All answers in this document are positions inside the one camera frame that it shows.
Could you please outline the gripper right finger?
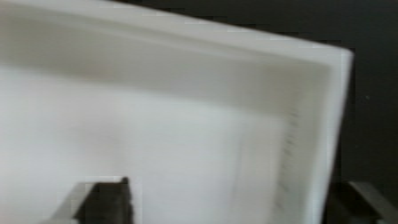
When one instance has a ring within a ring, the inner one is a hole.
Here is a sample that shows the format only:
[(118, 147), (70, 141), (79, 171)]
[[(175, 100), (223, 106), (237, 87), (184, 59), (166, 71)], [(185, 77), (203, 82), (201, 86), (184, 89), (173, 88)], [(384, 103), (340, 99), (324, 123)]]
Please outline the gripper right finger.
[(368, 182), (342, 182), (333, 188), (333, 224), (398, 224), (398, 209)]

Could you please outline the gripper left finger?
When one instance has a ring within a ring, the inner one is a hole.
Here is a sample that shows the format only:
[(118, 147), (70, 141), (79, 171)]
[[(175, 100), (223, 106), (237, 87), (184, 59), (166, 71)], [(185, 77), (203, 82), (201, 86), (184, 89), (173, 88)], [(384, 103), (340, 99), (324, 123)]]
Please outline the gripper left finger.
[(134, 224), (130, 179), (98, 182), (81, 204), (73, 219), (79, 224)]

